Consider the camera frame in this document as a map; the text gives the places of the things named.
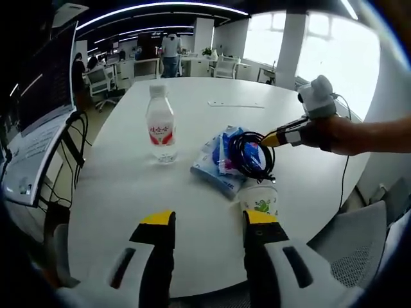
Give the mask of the person's right hand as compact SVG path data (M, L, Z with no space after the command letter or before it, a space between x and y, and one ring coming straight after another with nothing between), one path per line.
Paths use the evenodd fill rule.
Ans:
M309 122L300 132L305 146L320 148L339 155L350 155L356 125L350 120L333 116Z

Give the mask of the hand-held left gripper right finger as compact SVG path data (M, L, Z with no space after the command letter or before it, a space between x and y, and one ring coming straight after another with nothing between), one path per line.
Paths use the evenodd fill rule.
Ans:
M330 263L289 239L276 217L243 211L244 267L252 307L349 307L356 288L345 287Z

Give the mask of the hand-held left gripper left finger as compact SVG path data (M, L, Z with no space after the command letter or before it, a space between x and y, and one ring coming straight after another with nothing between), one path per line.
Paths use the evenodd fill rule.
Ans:
M122 252L101 260L75 287L61 287L62 307L168 307L176 213L150 214Z

